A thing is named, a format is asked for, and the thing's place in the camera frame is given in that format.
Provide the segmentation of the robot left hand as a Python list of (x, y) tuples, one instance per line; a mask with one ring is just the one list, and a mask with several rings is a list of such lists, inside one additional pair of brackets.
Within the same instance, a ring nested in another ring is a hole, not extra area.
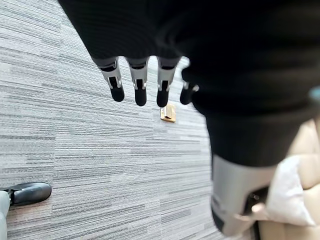
[(320, 112), (317, 0), (61, 0), (102, 71), (124, 99), (116, 58), (127, 59), (136, 103), (146, 102), (147, 59), (159, 62), (157, 104), (181, 57), (180, 101), (205, 117), (211, 147), (211, 212), (228, 237), (249, 229), (300, 126)]

